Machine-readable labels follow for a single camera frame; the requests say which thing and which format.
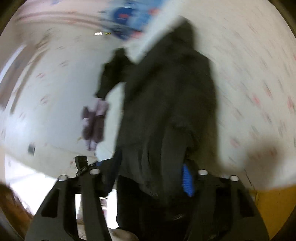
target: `black pants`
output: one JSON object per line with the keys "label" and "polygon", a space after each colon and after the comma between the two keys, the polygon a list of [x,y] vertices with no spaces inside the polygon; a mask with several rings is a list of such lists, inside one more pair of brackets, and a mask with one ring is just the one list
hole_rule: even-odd
{"label": "black pants", "polygon": [[116,221],[120,229],[134,233],[140,241],[183,241],[192,208],[192,199],[186,196],[174,206],[163,207],[135,181],[118,178]]}

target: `yellow surface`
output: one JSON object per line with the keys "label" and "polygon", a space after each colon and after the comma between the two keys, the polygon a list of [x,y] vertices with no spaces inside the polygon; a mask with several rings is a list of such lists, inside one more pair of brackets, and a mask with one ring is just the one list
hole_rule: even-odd
{"label": "yellow surface", "polygon": [[296,205],[296,186],[268,192],[259,191],[255,204],[271,239],[282,228]]}

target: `dark jacket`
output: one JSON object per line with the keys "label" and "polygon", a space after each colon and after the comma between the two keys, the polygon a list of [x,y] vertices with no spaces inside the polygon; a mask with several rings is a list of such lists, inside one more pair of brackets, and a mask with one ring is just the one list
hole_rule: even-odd
{"label": "dark jacket", "polygon": [[166,203],[183,195],[184,159],[198,150],[216,110],[209,60],[193,44],[192,26],[184,21],[139,64],[116,50],[96,94],[104,98],[117,83],[126,83],[119,174]]}

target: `brown hair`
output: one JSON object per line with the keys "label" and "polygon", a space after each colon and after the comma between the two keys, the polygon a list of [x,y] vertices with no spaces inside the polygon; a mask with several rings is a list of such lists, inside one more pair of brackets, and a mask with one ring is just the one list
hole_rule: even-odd
{"label": "brown hair", "polygon": [[10,225],[25,238],[33,215],[24,208],[14,191],[0,183],[0,212],[3,212]]}

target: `white circular marker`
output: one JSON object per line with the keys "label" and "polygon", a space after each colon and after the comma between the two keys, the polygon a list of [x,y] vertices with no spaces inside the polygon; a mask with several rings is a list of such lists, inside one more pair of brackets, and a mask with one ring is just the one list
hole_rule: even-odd
{"label": "white circular marker", "polygon": [[60,175],[60,176],[58,177],[58,180],[59,180],[60,182],[66,181],[66,180],[68,180],[68,176],[67,176],[67,175]]}
{"label": "white circular marker", "polygon": [[205,169],[199,169],[199,170],[198,170],[198,174],[199,174],[199,175],[203,175],[203,176],[205,176],[205,175],[208,174],[208,172],[207,172],[207,170],[205,170]]}
{"label": "white circular marker", "polygon": [[236,175],[232,175],[232,176],[230,176],[230,180],[233,182],[237,182],[239,180],[239,177]]}
{"label": "white circular marker", "polygon": [[101,171],[99,170],[99,169],[97,169],[97,168],[95,168],[95,169],[91,169],[90,171],[89,171],[89,173],[90,173],[90,175],[97,175],[97,174],[99,174]]}

